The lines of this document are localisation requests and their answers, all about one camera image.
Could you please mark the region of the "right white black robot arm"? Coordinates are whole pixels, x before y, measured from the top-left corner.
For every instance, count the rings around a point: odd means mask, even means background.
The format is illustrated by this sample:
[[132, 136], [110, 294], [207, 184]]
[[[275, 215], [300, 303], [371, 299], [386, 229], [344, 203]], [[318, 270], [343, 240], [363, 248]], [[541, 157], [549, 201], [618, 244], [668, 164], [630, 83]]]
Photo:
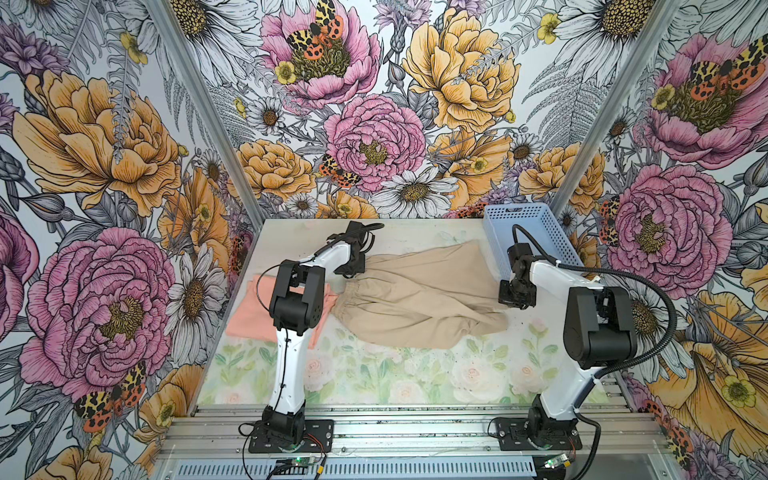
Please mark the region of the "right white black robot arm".
[[525, 421], [526, 439], [540, 449], [575, 442], [577, 414], [600, 372], [631, 360], [637, 352], [629, 294], [607, 286], [599, 272], [536, 253], [528, 243], [507, 250], [511, 277], [500, 282], [499, 302], [525, 310], [544, 291], [562, 304], [556, 316], [570, 363], [547, 390], [536, 395]]

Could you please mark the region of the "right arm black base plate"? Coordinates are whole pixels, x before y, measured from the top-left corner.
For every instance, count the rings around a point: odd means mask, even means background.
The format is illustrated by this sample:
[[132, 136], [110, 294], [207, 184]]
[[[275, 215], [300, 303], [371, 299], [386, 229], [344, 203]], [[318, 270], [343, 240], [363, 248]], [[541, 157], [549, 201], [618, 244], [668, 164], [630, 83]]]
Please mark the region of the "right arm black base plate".
[[545, 422], [536, 431], [529, 428], [527, 418], [496, 417], [487, 433], [498, 442], [501, 451], [579, 451], [582, 440], [573, 422]]

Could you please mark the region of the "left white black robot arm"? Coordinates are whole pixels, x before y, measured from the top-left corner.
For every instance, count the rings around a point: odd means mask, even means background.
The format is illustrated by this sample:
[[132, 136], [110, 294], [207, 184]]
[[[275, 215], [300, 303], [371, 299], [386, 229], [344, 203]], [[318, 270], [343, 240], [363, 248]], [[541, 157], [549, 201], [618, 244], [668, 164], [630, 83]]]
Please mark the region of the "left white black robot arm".
[[326, 275], [352, 279], [364, 273], [374, 232], [383, 227], [379, 222], [351, 221], [309, 257], [277, 265], [267, 310], [276, 329], [278, 363], [260, 427], [268, 440], [283, 448], [296, 447], [308, 436], [303, 376], [309, 342], [325, 307]]

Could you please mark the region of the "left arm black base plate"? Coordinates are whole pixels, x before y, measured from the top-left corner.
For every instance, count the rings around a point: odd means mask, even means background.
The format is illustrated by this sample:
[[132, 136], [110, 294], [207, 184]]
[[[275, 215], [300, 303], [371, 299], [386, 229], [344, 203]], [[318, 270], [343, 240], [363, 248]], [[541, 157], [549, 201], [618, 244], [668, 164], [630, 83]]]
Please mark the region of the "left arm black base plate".
[[335, 422], [331, 419], [306, 420], [291, 433], [257, 422], [247, 435], [246, 451], [250, 454], [329, 453], [334, 429]]

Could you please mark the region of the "peach graphic t-shirt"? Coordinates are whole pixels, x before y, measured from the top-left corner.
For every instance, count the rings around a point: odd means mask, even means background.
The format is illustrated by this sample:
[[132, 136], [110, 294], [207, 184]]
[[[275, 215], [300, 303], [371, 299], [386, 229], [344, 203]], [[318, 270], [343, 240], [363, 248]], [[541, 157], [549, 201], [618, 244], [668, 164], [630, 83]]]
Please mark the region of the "peach graphic t-shirt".
[[[244, 299], [235, 309], [234, 313], [228, 321], [225, 333], [232, 337], [247, 338], [253, 340], [261, 340], [271, 343], [277, 342], [277, 330], [273, 325], [273, 320], [269, 316], [269, 313], [264, 309], [257, 296], [265, 302], [271, 299], [271, 294], [275, 286], [275, 277], [271, 275], [265, 275], [259, 285], [256, 285], [258, 280], [257, 276], [254, 276], [248, 281], [246, 285], [246, 293]], [[323, 310], [318, 325], [314, 328], [309, 343], [309, 349], [312, 350], [316, 347], [322, 329], [327, 321], [331, 309], [336, 303], [338, 296], [331, 290], [331, 287], [326, 284], [324, 290]]]

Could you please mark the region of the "light blue plastic basket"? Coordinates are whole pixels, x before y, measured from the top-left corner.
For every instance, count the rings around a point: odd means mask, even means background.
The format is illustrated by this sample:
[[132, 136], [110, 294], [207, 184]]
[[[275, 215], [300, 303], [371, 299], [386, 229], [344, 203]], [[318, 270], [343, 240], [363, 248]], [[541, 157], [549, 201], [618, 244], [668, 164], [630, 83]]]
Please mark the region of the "light blue plastic basket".
[[511, 276], [507, 249], [514, 243], [514, 225], [520, 225], [528, 231], [546, 252], [556, 259], [566, 264], [582, 266], [568, 236], [547, 204], [487, 205], [484, 208], [483, 228], [503, 279], [509, 279]]

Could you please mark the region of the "beige drawstring shorts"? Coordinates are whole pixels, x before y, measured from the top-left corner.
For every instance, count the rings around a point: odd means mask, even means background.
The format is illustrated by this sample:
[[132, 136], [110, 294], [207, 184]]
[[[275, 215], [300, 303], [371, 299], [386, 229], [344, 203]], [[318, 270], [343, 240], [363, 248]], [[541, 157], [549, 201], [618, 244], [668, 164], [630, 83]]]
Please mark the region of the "beige drawstring shorts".
[[396, 348], [450, 349], [466, 336], [504, 332], [498, 282], [477, 241], [369, 256], [332, 314], [358, 339]]

